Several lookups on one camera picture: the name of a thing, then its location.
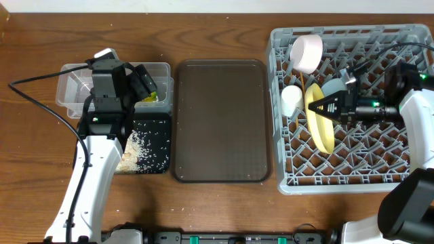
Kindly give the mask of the green orange snack wrapper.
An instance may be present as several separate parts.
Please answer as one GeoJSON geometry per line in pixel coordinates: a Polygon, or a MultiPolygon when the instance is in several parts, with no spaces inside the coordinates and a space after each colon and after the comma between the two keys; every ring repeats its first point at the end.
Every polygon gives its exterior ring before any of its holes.
{"type": "Polygon", "coordinates": [[[143,102],[158,102],[158,95],[157,92],[152,92],[148,97],[142,100],[143,102]]]}

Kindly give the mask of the light blue bowl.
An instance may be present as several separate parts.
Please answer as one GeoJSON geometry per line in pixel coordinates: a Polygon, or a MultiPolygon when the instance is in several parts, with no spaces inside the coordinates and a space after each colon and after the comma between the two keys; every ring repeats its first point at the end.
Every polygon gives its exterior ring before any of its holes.
{"type": "Polygon", "coordinates": [[[341,78],[335,78],[326,81],[321,86],[321,90],[323,92],[323,95],[327,97],[339,91],[346,91],[347,87],[341,78]]]}

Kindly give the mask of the yellow plate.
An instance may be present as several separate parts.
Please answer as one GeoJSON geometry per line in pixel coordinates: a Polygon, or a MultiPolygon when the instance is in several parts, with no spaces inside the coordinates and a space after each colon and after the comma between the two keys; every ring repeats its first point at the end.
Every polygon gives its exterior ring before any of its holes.
{"type": "Polygon", "coordinates": [[[331,119],[322,117],[309,108],[309,104],[324,98],[318,84],[314,83],[307,88],[304,94],[304,108],[307,116],[308,130],[321,153],[332,154],[335,147],[334,126],[331,119]]]}

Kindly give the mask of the cream white cup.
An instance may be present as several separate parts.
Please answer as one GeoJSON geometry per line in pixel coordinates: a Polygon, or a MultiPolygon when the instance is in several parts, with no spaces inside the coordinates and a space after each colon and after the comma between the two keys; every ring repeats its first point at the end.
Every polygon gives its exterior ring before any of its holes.
{"type": "Polygon", "coordinates": [[[281,112],[286,117],[291,117],[296,109],[304,108],[302,90],[296,85],[289,85],[281,92],[281,112]]]}

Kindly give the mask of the wooden chopstick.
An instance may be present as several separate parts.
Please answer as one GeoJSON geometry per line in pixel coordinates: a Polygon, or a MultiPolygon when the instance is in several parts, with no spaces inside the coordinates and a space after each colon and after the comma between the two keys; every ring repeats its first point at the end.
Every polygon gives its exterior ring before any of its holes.
{"type": "MultiPolygon", "coordinates": [[[[290,78],[292,80],[293,74],[292,71],[290,72],[290,78]]],[[[298,129],[299,122],[298,122],[298,115],[296,116],[296,129],[298,129]]]]}
{"type": "Polygon", "coordinates": [[[304,99],[305,99],[304,75],[301,71],[299,73],[300,73],[300,82],[301,82],[301,86],[302,86],[302,97],[303,97],[303,101],[304,101],[304,99]]]}

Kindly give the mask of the white bowl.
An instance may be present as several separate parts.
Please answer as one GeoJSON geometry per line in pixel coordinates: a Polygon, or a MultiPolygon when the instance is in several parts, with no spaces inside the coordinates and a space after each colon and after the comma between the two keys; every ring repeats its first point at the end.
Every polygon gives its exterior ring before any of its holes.
{"type": "Polygon", "coordinates": [[[292,45],[290,60],[293,69],[305,73],[313,73],[321,61],[323,41],[319,35],[301,35],[292,45]]]}

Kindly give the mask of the rice pile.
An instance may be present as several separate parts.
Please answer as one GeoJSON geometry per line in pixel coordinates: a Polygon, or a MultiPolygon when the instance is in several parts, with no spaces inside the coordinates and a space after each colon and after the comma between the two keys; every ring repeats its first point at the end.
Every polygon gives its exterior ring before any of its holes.
{"type": "Polygon", "coordinates": [[[168,119],[134,121],[116,174],[162,174],[170,164],[171,123],[168,119]]]}

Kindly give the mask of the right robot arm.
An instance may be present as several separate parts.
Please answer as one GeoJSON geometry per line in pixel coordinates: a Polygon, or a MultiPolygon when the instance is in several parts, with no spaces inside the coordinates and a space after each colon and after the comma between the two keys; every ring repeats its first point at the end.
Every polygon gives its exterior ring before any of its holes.
{"type": "Polygon", "coordinates": [[[384,75],[382,98],[363,98],[357,89],[316,98],[306,108],[338,123],[403,121],[410,174],[381,202],[375,216],[347,222],[333,243],[433,242],[433,76],[400,62],[384,75]]]}

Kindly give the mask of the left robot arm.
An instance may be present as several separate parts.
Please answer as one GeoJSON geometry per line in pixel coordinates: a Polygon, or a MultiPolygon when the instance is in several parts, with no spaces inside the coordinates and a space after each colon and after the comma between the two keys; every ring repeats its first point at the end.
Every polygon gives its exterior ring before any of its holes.
{"type": "Polygon", "coordinates": [[[73,173],[44,243],[101,243],[104,208],[133,129],[135,105],[157,91],[142,64],[105,59],[88,66],[93,87],[75,130],[73,173]]]}

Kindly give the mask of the grey plastic dishwasher rack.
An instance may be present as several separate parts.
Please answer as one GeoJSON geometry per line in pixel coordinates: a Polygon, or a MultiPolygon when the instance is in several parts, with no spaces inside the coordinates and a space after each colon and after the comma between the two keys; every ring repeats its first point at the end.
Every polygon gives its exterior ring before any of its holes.
{"type": "Polygon", "coordinates": [[[423,24],[276,28],[266,48],[278,190],[285,195],[393,190],[410,173],[403,125],[335,125],[335,149],[327,155],[316,148],[302,110],[295,110],[291,117],[282,115],[281,91],[289,85],[302,87],[300,74],[290,60],[292,45],[299,36],[310,34],[321,37],[323,54],[317,69],[303,74],[304,86],[322,85],[339,77],[339,70],[367,62],[361,94],[373,97],[383,93],[384,70],[398,62],[433,73],[429,62],[433,37],[429,28],[423,24]]]}

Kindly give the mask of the clear plastic bin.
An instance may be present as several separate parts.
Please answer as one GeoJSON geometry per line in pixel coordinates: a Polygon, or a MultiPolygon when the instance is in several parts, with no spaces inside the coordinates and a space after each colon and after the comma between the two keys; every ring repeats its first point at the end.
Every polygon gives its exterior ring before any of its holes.
{"type": "MultiPolygon", "coordinates": [[[[144,62],[144,67],[157,85],[156,102],[138,102],[137,113],[171,113],[173,106],[174,80],[170,77],[170,65],[165,62],[144,62]]],[[[76,70],[60,75],[56,91],[56,104],[67,108],[67,116],[79,119],[85,99],[93,88],[92,72],[76,70]]]]}

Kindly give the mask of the black plastic tray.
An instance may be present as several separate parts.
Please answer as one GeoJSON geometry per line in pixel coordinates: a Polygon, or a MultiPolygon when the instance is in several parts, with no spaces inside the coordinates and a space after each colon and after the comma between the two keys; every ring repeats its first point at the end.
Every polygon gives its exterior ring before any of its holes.
{"type": "Polygon", "coordinates": [[[119,141],[116,174],[162,174],[170,164],[172,119],[167,113],[88,112],[82,116],[78,132],[83,140],[101,136],[104,142],[119,141]]]}

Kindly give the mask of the dark brown serving tray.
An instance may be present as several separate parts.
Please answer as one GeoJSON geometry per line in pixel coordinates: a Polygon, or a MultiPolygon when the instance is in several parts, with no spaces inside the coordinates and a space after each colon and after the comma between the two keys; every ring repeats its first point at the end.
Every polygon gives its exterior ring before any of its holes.
{"type": "Polygon", "coordinates": [[[269,87],[259,60],[186,60],[175,78],[171,173],[185,184],[259,183],[272,172],[269,87]]]}

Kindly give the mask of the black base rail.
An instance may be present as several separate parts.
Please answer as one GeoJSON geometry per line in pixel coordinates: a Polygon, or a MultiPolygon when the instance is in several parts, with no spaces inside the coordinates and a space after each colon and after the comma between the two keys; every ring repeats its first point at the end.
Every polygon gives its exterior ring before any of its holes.
{"type": "Polygon", "coordinates": [[[154,244],[325,244],[340,243],[340,233],[337,230],[333,230],[330,234],[308,230],[280,235],[156,232],[144,233],[142,242],[154,244]]]}

